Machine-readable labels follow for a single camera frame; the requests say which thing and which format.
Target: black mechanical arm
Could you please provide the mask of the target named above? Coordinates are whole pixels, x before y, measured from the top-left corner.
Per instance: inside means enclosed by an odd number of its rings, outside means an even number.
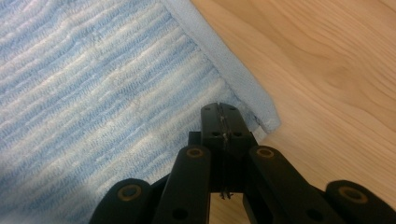
[[[309,185],[278,150],[257,144],[237,108],[206,105],[201,119],[169,175],[117,183],[90,223],[208,223],[210,192],[243,193],[251,223],[396,223],[395,211],[356,183]]]

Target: wood grain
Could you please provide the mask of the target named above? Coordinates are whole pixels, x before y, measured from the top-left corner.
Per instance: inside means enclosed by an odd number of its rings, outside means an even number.
[[[273,97],[263,145],[312,185],[348,179],[396,208],[393,0],[193,0]],[[248,223],[241,197],[212,196],[210,223]]]

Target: blue and white striped cloth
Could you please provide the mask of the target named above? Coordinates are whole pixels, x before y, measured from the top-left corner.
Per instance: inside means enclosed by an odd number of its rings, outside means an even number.
[[[189,1],[0,1],[0,223],[86,223],[111,186],[169,173],[200,108],[258,138],[270,97]]]

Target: light wood grain surface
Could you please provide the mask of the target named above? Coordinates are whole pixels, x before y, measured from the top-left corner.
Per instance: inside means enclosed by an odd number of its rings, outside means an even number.
[[[262,145],[320,189],[348,179],[396,208],[396,1],[192,2],[275,101]],[[210,223],[249,223],[241,195],[212,196]]]

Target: table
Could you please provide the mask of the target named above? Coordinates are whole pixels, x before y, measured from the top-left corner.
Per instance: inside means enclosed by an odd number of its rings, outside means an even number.
[[[313,186],[347,179],[396,208],[396,2],[193,0],[273,97],[280,150]],[[212,195],[210,223],[249,223]]]

